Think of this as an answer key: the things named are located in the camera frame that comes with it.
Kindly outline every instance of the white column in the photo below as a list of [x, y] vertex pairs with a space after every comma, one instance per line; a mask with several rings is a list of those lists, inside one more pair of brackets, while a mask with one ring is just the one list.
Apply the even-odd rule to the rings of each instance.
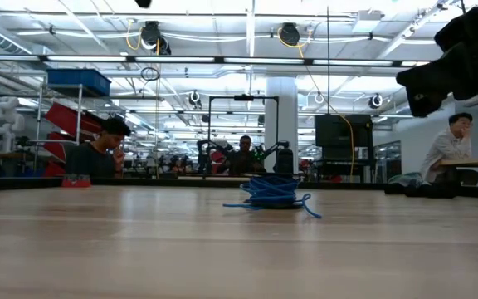
[[[298, 173], [298, 90], [294, 77], [266, 78], [266, 96], [280, 97], [280, 128], [276, 140], [276, 102], [265, 100], [265, 147], [276, 141], [289, 141], [294, 155], [295, 174]], [[276, 153], [265, 160], [265, 169], [273, 172]]]

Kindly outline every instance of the table surface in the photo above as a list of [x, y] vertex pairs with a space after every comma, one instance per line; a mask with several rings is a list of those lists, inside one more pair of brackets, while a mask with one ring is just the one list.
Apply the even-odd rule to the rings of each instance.
[[460, 160], [443, 160], [440, 162], [442, 166], [456, 166], [456, 165], [478, 165], [478, 159], [460, 159]]
[[0, 298], [478, 298], [478, 199], [311, 194], [322, 219], [224, 208], [238, 189], [0, 191]]

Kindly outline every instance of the ceiling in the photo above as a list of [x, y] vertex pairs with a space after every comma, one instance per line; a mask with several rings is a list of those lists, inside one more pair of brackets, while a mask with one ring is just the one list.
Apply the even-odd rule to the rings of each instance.
[[[460, 2], [456, 0], [287, 0], [285, 5], [282, 3], [281, 0], [154, 0], [152, 7], [145, 10], [129, 0], [0, 0], [0, 32], [32, 49], [34, 54], [148, 56], [149, 50], [143, 47], [131, 49], [127, 38], [130, 45], [136, 47], [144, 21], [159, 21], [160, 31], [175, 56], [299, 58], [296, 48], [285, 47], [277, 37], [271, 37], [283, 22], [295, 22], [302, 42], [307, 42], [302, 48], [305, 58], [326, 59], [330, 54], [331, 58], [338, 59], [430, 61], [441, 55], [432, 40], [435, 33], [453, 17], [461, 15]], [[437, 4], [442, 3], [446, 4], [445, 9], [436, 9]], [[467, 7], [476, 4], [478, 1], [466, 0]], [[328, 5], [329, 22], [326, 22]], [[352, 31], [359, 11], [383, 14], [373, 29], [372, 39], [366, 32]], [[407, 34], [410, 27], [415, 29]], [[399, 38], [404, 32], [407, 38]], [[0, 49], [0, 54], [7, 53]], [[136, 123], [132, 125], [141, 139], [154, 139], [154, 136], [142, 135], [149, 127], [167, 131], [159, 140], [170, 141], [173, 144], [170, 149], [193, 147], [194, 140], [202, 137], [193, 133], [198, 130], [197, 126], [204, 125], [201, 116], [163, 113], [157, 117], [150, 111], [157, 108], [192, 110], [188, 97], [195, 90], [200, 94], [202, 110], [206, 110], [209, 96], [250, 92], [250, 80], [251, 93], [263, 95], [268, 76], [293, 76], [300, 94], [300, 128], [314, 127], [312, 117], [306, 113], [327, 111], [325, 102], [319, 103], [318, 91], [304, 66], [253, 66], [251, 70], [250, 66], [240, 65], [162, 64], [159, 85], [154, 82], [145, 85], [141, 80], [141, 69], [150, 66], [145, 63], [60, 63], [58, 66], [98, 69], [112, 80], [111, 93], [115, 95], [134, 96], [135, 92], [139, 98], [142, 96], [139, 91], [144, 88], [147, 96], [163, 97], [160, 102], [120, 100], [114, 102], [113, 107], [119, 105], [138, 111], [129, 120]], [[407, 99], [404, 89], [395, 80], [401, 70], [341, 66], [331, 67], [331, 76], [327, 76], [325, 67], [310, 67], [320, 91], [326, 98], [330, 94], [330, 104], [336, 110], [368, 114], [403, 113], [398, 107], [403, 107]], [[41, 85], [44, 75], [43, 71], [24, 64], [0, 63], [0, 92], [36, 93], [33, 87]], [[379, 110], [371, 110], [368, 99], [377, 94], [386, 100]], [[251, 111], [259, 115], [264, 110], [260, 101], [245, 104], [220, 100], [213, 104], [214, 110], [222, 111]], [[104, 104], [92, 102], [86, 108], [100, 110]], [[212, 125], [257, 126], [258, 115], [214, 116]], [[379, 125], [388, 128], [397, 120], [389, 118]], [[259, 136], [254, 137], [254, 142], [263, 141], [258, 130], [217, 129], [219, 138], [238, 140], [240, 135], [227, 132], [257, 132]], [[302, 150], [314, 143], [313, 132], [310, 130], [299, 137]]]

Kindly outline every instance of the man in white shirt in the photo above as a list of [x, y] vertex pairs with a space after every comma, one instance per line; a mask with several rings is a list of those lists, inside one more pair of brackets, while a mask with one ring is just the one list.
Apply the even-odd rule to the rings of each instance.
[[443, 159], [469, 159], [471, 157], [471, 122], [469, 113], [459, 113], [449, 118], [449, 128], [441, 132], [432, 143], [422, 165], [422, 177], [431, 183], [460, 181], [464, 185], [477, 185], [478, 172], [470, 169], [445, 169]]

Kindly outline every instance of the blue storage box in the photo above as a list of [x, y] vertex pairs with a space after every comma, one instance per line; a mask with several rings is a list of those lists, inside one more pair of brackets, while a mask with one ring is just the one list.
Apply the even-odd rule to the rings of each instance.
[[83, 85], [84, 97], [110, 96], [110, 83], [110, 80], [96, 70], [47, 70], [47, 86], [65, 96], [78, 97], [79, 84]]

